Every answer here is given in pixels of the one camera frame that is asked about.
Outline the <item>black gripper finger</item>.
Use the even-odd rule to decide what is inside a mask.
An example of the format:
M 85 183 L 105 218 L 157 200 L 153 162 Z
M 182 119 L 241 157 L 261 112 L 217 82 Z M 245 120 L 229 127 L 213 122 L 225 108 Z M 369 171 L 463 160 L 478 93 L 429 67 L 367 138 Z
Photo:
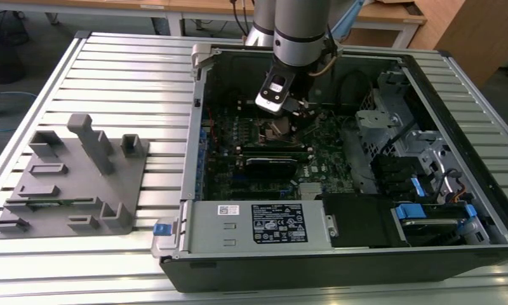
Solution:
M 302 114 L 299 111 L 294 111 L 290 114 L 290 139 L 294 143 L 299 143 L 299 121 Z

